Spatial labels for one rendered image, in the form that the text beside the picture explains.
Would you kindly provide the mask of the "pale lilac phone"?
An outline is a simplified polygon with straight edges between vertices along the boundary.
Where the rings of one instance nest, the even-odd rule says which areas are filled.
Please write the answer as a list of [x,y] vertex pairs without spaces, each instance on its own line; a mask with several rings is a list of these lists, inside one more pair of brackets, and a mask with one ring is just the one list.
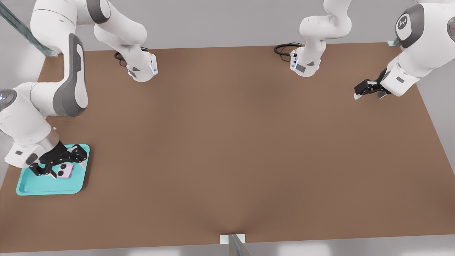
[[75,165],[69,162],[59,165],[59,170],[57,172],[57,178],[70,179],[72,176]]

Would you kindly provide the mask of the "pale blue-green tray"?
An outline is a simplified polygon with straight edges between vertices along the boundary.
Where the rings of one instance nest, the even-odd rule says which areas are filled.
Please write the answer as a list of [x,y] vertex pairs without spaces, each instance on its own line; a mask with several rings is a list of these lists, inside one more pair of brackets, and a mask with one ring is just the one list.
[[84,184],[88,161],[89,159],[86,159],[85,169],[82,169],[76,164],[70,179],[54,179],[51,176],[45,175],[36,176],[30,168],[22,169],[16,187],[16,193],[20,196],[78,193]]

